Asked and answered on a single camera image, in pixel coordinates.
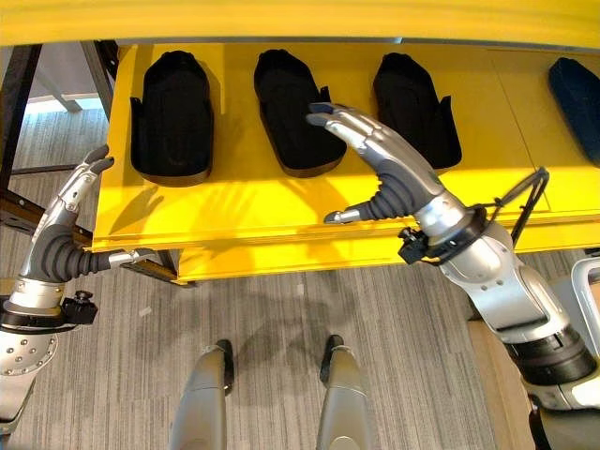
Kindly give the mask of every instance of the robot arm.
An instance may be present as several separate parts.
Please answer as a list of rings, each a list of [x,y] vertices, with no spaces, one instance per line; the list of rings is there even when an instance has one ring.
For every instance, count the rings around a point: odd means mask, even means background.
[[[56,351],[56,334],[96,316],[92,294],[64,298],[65,283],[153,254],[148,249],[91,253],[73,242],[80,201],[113,165],[107,154],[106,145],[99,147],[75,168],[37,225],[12,295],[0,299],[0,435],[17,426],[38,371]]]
[[[311,105],[310,124],[348,143],[378,174],[367,202],[336,211],[325,223],[414,216],[404,230],[407,263],[437,257],[442,273],[472,299],[517,365],[533,403],[549,411],[600,409],[600,370],[544,279],[515,255],[508,231],[469,208],[394,130],[361,112]]]

